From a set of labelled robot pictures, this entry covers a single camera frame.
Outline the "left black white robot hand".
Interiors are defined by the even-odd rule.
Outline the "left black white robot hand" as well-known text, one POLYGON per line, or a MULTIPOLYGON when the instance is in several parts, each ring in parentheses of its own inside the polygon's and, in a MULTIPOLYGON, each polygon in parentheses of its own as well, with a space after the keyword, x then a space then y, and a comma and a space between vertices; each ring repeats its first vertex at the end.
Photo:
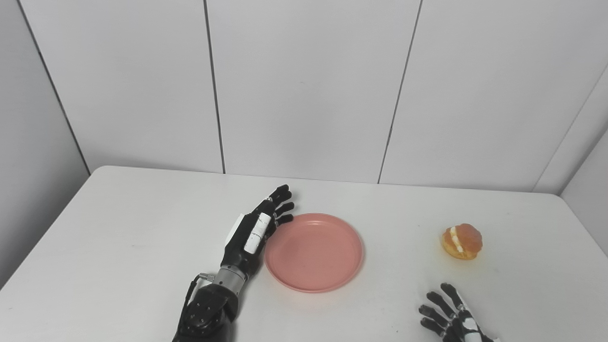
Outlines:
POLYGON ((289 186, 284 184, 276 188, 252 212, 245 214, 225 246, 220 266, 239 271, 246 281, 256 274, 268 239, 278 227, 294 219, 290 213, 295 208, 291 197, 289 186))

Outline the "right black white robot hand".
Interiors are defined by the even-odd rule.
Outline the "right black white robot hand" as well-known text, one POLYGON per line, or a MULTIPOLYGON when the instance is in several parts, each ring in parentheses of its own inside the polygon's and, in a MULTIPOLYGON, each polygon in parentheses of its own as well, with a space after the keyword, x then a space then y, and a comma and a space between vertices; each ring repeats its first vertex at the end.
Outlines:
POLYGON ((436 333, 443 342, 499 342, 491 338, 474 318, 469 305, 458 290, 448 282, 440 284, 443 294, 430 291, 426 298, 435 306, 422 304, 418 312, 422 315, 420 324, 436 333))

